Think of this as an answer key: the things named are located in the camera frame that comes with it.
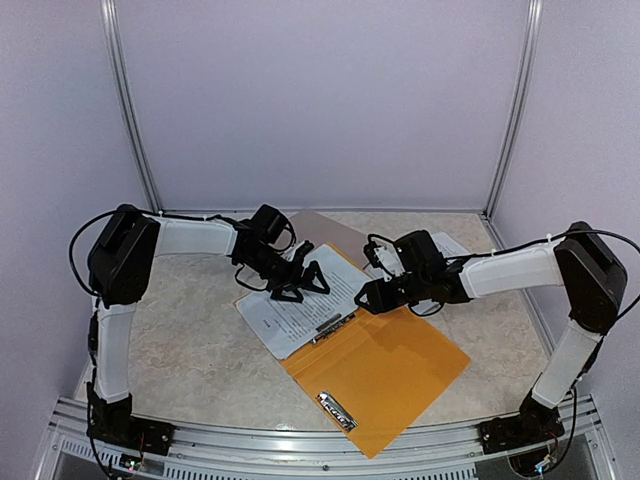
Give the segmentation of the pink-brown file folder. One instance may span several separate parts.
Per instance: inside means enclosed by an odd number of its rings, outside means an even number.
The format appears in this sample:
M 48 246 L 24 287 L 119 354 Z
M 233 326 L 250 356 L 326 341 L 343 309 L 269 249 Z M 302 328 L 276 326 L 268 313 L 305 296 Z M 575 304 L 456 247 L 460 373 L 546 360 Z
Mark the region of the pink-brown file folder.
M 299 240 L 309 240 L 316 247 L 331 244 L 358 267 L 368 264 L 363 253 L 367 243 L 364 233 L 311 210 L 294 213 L 290 221 Z

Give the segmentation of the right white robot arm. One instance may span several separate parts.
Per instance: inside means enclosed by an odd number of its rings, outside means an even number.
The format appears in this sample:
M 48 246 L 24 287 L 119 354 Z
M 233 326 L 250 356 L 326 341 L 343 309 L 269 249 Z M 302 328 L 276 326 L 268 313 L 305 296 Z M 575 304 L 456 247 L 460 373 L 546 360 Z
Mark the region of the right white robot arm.
M 604 339 L 637 305 L 628 301 L 628 271 L 609 245 L 633 240 L 584 221 L 510 248 L 445 254 L 434 236 L 415 230 L 397 240 L 370 234 L 364 253 L 379 278 L 366 282 L 355 304 L 372 315 L 428 301 L 442 308 L 519 291 L 553 334 L 549 360 L 511 426 L 523 444 L 535 442 L 550 415 L 590 370 Z

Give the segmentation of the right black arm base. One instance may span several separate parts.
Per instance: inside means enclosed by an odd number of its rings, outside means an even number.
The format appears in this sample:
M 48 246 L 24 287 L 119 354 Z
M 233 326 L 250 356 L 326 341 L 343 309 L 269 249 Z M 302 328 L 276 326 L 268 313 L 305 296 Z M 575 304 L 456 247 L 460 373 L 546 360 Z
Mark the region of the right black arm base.
M 488 455 L 559 438 L 565 429 L 558 407 L 541 404 L 529 391 L 516 414 L 481 422 L 478 433 L 483 453 Z

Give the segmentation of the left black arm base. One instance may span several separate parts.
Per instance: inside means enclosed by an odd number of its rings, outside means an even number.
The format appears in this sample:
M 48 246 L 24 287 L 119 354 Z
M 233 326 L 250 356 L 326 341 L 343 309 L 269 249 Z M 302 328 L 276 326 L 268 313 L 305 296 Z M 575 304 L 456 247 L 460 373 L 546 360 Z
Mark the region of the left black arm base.
M 168 455 L 175 431 L 173 424 L 134 416 L 131 394 L 108 403 L 98 395 L 92 382 L 87 383 L 87 393 L 90 438 L 138 452 Z

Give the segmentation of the white printed sheet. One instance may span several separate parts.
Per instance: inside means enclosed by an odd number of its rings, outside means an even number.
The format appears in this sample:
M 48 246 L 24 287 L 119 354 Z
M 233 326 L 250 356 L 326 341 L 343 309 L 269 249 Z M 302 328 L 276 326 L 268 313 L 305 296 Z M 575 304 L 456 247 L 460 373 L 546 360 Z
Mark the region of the white printed sheet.
M 304 291 L 302 301 L 276 301 L 268 292 L 250 293 L 235 302 L 236 310 L 269 352 L 285 360 L 317 337 L 327 324 L 357 310 L 356 294 L 371 277 L 330 244 L 316 248 L 304 260 L 318 263 L 330 292 Z

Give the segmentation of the orange folder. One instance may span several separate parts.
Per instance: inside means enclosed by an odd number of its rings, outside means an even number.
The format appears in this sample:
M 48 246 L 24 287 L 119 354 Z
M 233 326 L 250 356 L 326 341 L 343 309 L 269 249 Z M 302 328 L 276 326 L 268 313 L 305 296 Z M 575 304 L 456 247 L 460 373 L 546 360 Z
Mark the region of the orange folder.
M 467 354 L 426 319 L 402 307 L 356 317 L 328 338 L 285 360 L 287 374 L 321 409 L 328 391 L 358 422 L 347 433 L 368 458 L 384 450 L 463 373 Z

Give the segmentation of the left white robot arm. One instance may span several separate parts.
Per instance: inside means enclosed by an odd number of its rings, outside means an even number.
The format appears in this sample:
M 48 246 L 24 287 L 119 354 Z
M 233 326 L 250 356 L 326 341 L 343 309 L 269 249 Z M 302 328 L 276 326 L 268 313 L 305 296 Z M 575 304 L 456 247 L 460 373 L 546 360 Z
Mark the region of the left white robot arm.
M 163 255 L 226 257 L 264 281 L 271 299 L 300 303 L 305 292 L 330 292 L 319 263 L 307 261 L 311 242 L 275 246 L 294 231 L 276 208 L 262 205 L 249 219 L 223 215 L 196 218 L 163 216 L 122 204 L 90 250 L 89 287 L 96 298 L 91 353 L 94 370 L 88 387 L 89 424 L 101 427 L 121 445 L 133 443 L 140 424 L 131 415 L 128 355 L 133 315 L 150 281 L 153 263 Z

